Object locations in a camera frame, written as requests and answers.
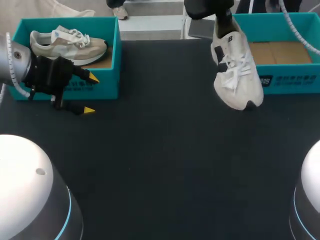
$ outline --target teal shoe box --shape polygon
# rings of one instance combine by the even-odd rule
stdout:
[[[66,18],[24,18],[21,20],[13,41],[30,47],[30,33],[35,30],[40,33],[51,33],[59,25],[67,29],[77,29],[82,34],[92,38],[104,39],[112,49],[111,68],[88,68],[100,81],[91,85],[73,76],[69,85],[65,88],[63,99],[65,100],[102,100],[117,99],[119,92],[120,66],[122,54],[122,42],[118,19],[116,17],[66,17]],[[21,87],[30,92],[30,88],[21,83]],[[18,93],[14,87],[9,87],[15,100],[27,100]],[[51,96],[44,93],[36,93],[35,100],[50,100]]]
[[[320,50],[319,16],[316,13],[289,15],[302,37]],[[235,14],[234,17],[250,43],[298,42],[283,13]],[[312,63],[257,65],[264,93],[320,93],[320,55],[309,50],[308,53]]]

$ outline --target shoelace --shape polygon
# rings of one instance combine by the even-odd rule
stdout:
[[[70,30],[69,34],[72,34],[72,36],[77,37],[78,40],[68,41],[68,44],[79,44],[80,48],[84,48],[84,47],[86,47],[87,45],[90,44],[89,35],[87,35],[87,34],[83,35],[77,29]]]
[[[222,82],[222,87],[233,90],[233,94],[236,94],[239,79],[242,76],[251,74],[251,67],[249,65],[249,52],[240,58],[225,55],[223,60],[228,66],[226,74],[232,74],[232,77]]]

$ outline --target black pants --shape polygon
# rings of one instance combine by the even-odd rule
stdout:
[[[290,13],[297,13],[300,9],[302,0],[284,0],[285,8]],[[250,0],[240,0],[239,6],[236,10],[237,14],[247,14],[249,12]],[[266,12],[266,0],[254,0],[253,13]]]
[[[106,4],[109,8],[114,9],[121,7],[126,0],[106,0]]]

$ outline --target cardboard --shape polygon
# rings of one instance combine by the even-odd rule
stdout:
[[[110,69],[112,66],[112,53],[113,53],[113,48],[108,47],[107,49],[107,55],[105,58],[101,61],[98,61],[96,63],[90,64],[90,65],[85,65],[82,68],[83,69]]]
[[[255,64],[257,65],[277,64],[271,52],[269,42],[253,42],[253,43],[249,43],[249,46],[250,46]]]
[[[300,42],[252,42],[249,45],[257,65],[312,63],[308,51]]]

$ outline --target sneaker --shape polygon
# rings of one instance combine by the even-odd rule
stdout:
[[[124,6],[112,8],[113,15],[119,20],[127,20],[129,18],[128,12]]]
[[[63,57],[76,66],[84,66],[102,59],[107,52],[107,42],[100,38],[83,35],[76,29],[58,26],[50,33],[32,31],[31,49],[37,56],[49,59]]]
[[[218,38],[215,21],[211,53],[217,64],[214,89],[231,108],[244,110],[258,107],[264,100],[264,92],[251,54],[247,37],[233,18],[236,31]]]

